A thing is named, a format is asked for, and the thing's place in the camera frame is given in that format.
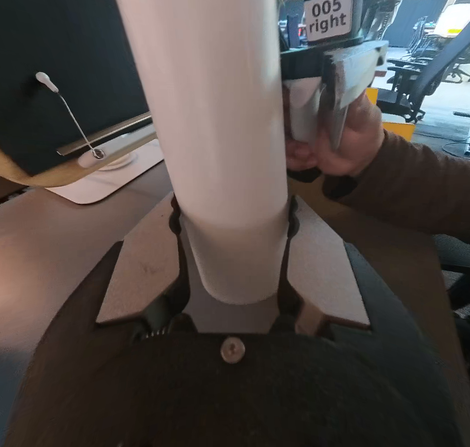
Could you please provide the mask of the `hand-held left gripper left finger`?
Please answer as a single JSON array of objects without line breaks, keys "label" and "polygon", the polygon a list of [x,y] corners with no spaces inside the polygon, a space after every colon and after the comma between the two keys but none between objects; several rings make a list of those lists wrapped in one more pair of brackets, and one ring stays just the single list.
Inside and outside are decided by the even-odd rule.
[{"label": "hand-held left gripper left finger", "polygon": [[190,283],[180,235],[179,205],[169,193],[125,236],[97,324],[140,320],[161,332],[185,309]]}]

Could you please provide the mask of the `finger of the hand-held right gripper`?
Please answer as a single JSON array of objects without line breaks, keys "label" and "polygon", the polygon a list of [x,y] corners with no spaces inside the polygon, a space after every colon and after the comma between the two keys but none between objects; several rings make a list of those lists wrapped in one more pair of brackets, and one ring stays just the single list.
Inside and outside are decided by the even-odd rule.
[{"label": "finger of the hand-held right gripper", "polygon": [[373,82],[379,65],[380,47],[348,47],[324,53],[324,106],[331,115],[332,150],[341,143],[349,105]]},{"label": "finger of the hand-held right gripper", "polygon": [[320,78],[285,80],[283,87],[287,90],[291,137],[313,144],[318,130]]}]

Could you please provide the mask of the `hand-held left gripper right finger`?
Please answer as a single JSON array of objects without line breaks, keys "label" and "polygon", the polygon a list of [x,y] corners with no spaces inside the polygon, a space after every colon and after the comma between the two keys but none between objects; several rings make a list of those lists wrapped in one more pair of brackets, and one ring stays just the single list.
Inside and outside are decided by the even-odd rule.
[{"label": "hand-held left gripper right finger", "polygon": [[281,315],[297,333],[329,324],[369,329],[370,320],[339,235],[298,196],[292,196],[277,292]]}]

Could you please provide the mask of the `yellow plastic bin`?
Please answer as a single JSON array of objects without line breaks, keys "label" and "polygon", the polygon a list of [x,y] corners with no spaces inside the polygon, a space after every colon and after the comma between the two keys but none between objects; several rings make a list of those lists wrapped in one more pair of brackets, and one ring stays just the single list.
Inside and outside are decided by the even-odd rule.
[{"label": "yellow plastic bin", "polygon": [[[375,105],[377,105],[378,89],[367,88],[366,94],[368,99]],[[413,123],[406,123],[405,120],[398,115],[382,114],[383,127],[396,135],[401,136],[407,141],[411,141],[415,125]]]}]

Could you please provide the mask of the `white bottle black lid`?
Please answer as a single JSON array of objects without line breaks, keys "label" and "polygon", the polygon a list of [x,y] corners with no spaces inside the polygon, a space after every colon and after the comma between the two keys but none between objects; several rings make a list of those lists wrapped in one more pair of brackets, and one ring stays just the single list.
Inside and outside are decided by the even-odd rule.
[{"label": "white bottle black lid", "polygon": [[276,0],[116,0],[202,284],[278,288],[288,188]]}]

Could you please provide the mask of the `person's right forearm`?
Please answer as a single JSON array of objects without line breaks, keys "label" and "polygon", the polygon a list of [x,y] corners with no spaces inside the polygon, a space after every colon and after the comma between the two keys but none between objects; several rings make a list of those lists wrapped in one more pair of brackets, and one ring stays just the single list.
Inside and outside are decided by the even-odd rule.
[{"label": "person's right forearm", "polygon": [[393,225],[469,243],[469,160],[385,132],[371,164],[340,202]]}]

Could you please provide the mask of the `person's right hand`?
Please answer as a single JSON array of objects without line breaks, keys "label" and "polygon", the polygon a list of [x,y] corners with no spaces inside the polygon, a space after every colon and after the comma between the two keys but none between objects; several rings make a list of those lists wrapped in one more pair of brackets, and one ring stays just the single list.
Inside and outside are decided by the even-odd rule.
[{"label": "person's right hand", "polygon": [[318,168],[324,175],[356,177],[365,170],[379,152],[385,138],[382,115],[371,103],[366,91],[349,105],[340,145],[332,149],[329,141],[334,116],[324,109],[317,121],[313,146],[291,137],[285,121],[285,153],[287,169],[301,172]]}]

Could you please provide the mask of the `black office chair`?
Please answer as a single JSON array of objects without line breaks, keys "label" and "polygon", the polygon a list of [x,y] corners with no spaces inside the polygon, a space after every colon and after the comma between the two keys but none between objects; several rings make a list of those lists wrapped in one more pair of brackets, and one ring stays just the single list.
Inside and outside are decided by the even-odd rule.
[{"label": "black office chair", "polygon": [[387,70],[394,73],[387,83],[390,90],[378,89],[376,104],[383,114],[403,117],[406,123],[421,121],[425,111],[421,109],[427,96],[434,94],[438,86],[453,72],[455,65],[469,53],[469,24],[444,45],[432,58],[423,61],[387,59]]}]

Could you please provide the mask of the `black wooden book stand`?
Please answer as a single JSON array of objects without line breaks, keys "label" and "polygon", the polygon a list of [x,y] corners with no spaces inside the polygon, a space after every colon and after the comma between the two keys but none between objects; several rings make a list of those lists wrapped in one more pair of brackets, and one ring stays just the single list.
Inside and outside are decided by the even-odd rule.
[{"label": "black wooden book stand", "polygon": [[1,177],[101,201],[163,160],[115,0],[1,0]]}]

